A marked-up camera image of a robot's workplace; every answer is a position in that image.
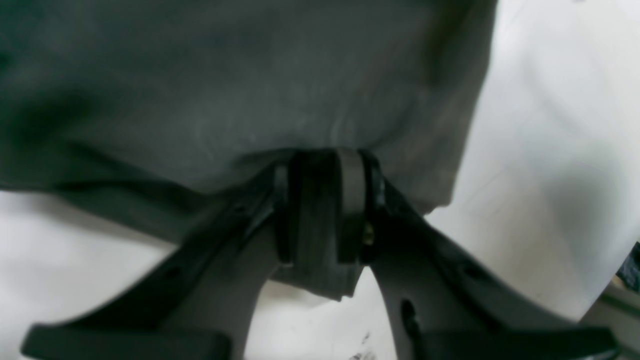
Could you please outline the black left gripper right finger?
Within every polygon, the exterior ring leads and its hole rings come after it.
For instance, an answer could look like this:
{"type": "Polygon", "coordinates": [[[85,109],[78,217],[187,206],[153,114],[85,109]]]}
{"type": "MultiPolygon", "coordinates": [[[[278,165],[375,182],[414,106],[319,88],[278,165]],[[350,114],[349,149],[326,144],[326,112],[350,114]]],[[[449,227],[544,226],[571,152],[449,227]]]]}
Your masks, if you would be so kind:
{"type": "Polygon", "coordinates": [[[367,265],[399,360],[614,360],[603,326],[557,316],[432,227],[370,153],[336,151],[337,259],[367,265]]]}

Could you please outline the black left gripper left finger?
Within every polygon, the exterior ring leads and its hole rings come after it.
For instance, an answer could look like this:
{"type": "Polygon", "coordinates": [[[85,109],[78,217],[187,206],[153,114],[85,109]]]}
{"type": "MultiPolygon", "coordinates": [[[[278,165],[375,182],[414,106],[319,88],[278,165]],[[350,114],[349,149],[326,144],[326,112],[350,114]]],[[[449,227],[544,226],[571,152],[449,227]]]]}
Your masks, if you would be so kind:
{"type": "Polygon", "coordinates": [[[294,264],[299,158],[270,164],[116,298],[82,317],[32,326],[21,353],[34,360],[240,360],[263,285],[294,264]]]}

